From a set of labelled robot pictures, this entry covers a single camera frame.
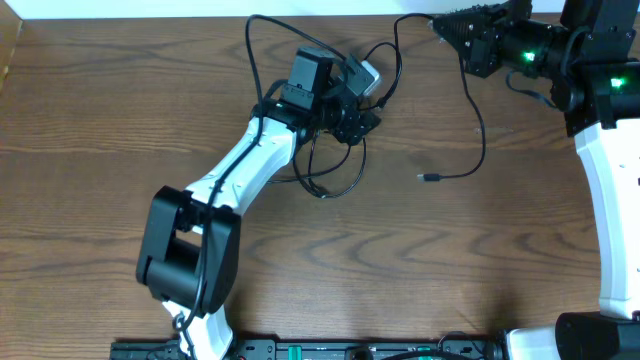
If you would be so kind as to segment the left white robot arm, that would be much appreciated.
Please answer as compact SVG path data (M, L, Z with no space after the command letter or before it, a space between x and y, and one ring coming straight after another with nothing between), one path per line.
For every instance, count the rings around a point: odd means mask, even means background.
M162 187L150 205L136 279L172 317L178 340L160 348L184 359L221 359L233 332L224 303L239 263L241 220L270 178L326 131L349 147L379 117L359 107L381 82L354 56L301 47L288 78L253 108L247 130L205 176L183 190Z

